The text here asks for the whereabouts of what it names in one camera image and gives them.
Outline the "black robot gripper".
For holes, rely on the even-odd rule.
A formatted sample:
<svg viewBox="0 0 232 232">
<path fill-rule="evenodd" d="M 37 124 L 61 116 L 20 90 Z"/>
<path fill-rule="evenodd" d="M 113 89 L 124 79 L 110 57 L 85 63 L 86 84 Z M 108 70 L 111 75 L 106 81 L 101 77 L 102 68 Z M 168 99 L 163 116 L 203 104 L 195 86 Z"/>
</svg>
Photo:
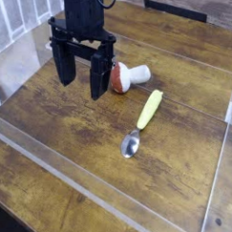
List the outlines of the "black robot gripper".
<svg viewBox="0 0 232 232">
<path fill-rule="evenodd" d="M 91 96 L 99 99 L 108 89 L 116 38 L 104 26 L 103 0 L 64 0 L 65 17 L 52 16 L 51 47 L 55 67 L 64 87 L 76 77 L 75 56 L 91 61 Z"/>
</svg>

